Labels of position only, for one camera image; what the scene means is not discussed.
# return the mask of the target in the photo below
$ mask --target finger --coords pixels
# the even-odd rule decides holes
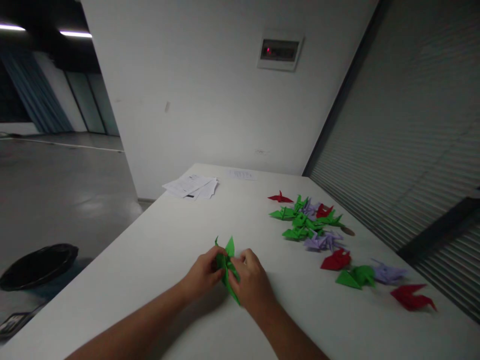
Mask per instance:
[[[231,257],[230,258],[231,263],[235,267],[235,270],[237,273],[240,274],[240,277],[242,277],[242,274],[244,271],[247,269],[247,266],[244,264],[244,262],[236,257]]]
[[[218,283],[225,275],[225,269],[219,269],[210,275],[210,281],[212,285]]]
[[[228,256],[227,251],[223,247],[216,245],[205,253],[209,261],[212,261],[218,254]]]
[[[228,270],[228,283],[230,284],[231,289],[233,290],[235,295],[238,296],[240,292],[240,284],[237,281],[237,278],[235,277],[234,273],[230,269]]]
[[[245,257],[246,263],[259,263],[259,258],[255,253],[252,251],[252,249],[248,248],[244,250],[241,254],[241,257]]]

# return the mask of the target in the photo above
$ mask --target ceiling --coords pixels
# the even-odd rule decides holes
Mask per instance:
[[[89,32],[82,4],[75,0],[2,0],[0,23],[26,31],[0,31],[2,46],[48,53],[65,71],[99,73],[91,38],[65,37],[62,31]]]

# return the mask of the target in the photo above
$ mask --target red origami crane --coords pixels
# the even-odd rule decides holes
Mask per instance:
[[[320,206],[318,207],[318,210],[316,211],[316,218],[326,218],[331,212],[332,210],[334,209],[334,206],[332,205],[331,208],[329,208],[328,210],[324,210],[324,205],[323,204],[320,204]]]
[[[280,195],[270,196],[269,199],[277,200],[279,203],[293,203],[288,197],[282,196],[282,192],[280,191]]]
[[[416,309],[421,309],[428,304],[431,305],[435,311],[438,311],[435,307],[433,300],[429,297],[424,295],[414,295],[414,292],[420,290],[421,288],[425,287],[425,284],[422,285],[403,285],[397,287],[393,290],[390,294],[397,299],[397,301],[403,305],[405,309],[408,311],[413,311]]]
[[[341,270],[348,264],[350,264],[350,261],[352,258],[350,257],[350,251],[344,253],[344,249],[340,248],[337,251],[335,251],[332,255],[326,257],[321,266],[320,269],[325,269],[325,270]]]

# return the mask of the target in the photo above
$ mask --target forearm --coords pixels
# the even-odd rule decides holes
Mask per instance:
[[[328,360],[278,302],[258,305],[249,309],[249,313],[279,360]]]
[[[188,302],[177,284],[87,342],[67,360],[142,359]]]

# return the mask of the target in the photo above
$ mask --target white table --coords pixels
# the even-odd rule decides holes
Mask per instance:
[[[237,180],[225,167],[204,164],[187,174],[218,177],[215,195],[186,201],[163,194],[3,347],[0,359],[64,359],[180,280],[216,236],[225,246],[231,235],[237,254],[252,248],[258,255],[279,301],[332,360],[480,359],[479,327],[433,286],[420,293],[438,313],[408,312],[389,294],[393,287],[336,284],[338,273],[319,267],[329,251],[308,252],[283,239],[291,222],[269,217],[280,205],[267,197],[279,190],[292,199],[311,196],[335,205],[356,233],[344,235],[354,265],[373,265],[374,258],[407,268],[411,284],[426,282],[309,178],[257,172],[256,181]],[[224,295],[220,284],[189,308],[152,359],[275,359],[254,321]]]

